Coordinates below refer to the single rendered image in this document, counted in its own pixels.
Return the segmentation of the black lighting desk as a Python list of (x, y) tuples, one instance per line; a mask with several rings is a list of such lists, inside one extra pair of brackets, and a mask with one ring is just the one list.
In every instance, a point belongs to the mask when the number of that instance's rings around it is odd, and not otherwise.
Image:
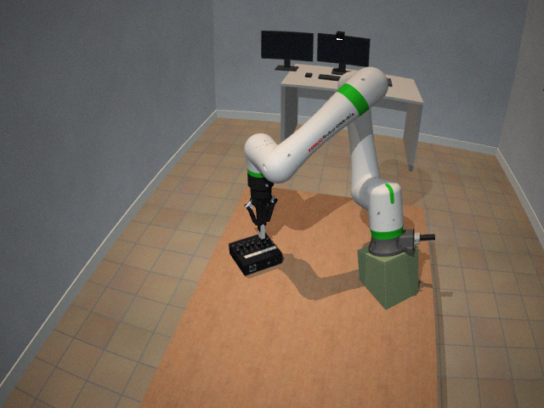
[(253, 235), (229, 243), (229, 254), (243, 275), (249, 275), (282, 263), (281, 250), (266, 233), (265, 239), (262, 240), (258, 235)]

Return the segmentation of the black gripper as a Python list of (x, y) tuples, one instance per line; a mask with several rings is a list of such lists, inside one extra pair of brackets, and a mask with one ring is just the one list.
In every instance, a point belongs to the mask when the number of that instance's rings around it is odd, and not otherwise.
[[(258, 226), (258, 236), (261, 240), (265, 238), (265, 225), (270, 221), (277, 201), (271, 195), (271, 188), (268, 190), (251, 189), (251, 199), (248, 204), (245, 204), (245, 208), (248, 210), (254, 224)], [(252, 205), (256, 207), (257, 218), (252, 210)]]

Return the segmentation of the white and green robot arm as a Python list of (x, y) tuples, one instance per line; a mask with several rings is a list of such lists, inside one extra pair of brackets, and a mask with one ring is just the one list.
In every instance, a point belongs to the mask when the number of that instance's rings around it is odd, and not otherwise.
[(329, 100), (279, 145), (265, 133), (256, 133), (246, 141), (248, 186), (268, 190), (274, 183), (285, 183), (327, 140), (347, 126), (351, 196), (368, 211), (369, 253), (377, 257), (412, 253), (420, 241), (435, 240), (435, 234), (420, 235), (414, 229), (403, 229), (401, 187), (380, 177), (370, 108), (387, 93), (388, 79), (377, 68), (365, 67), (343, 74), (337, 87)]

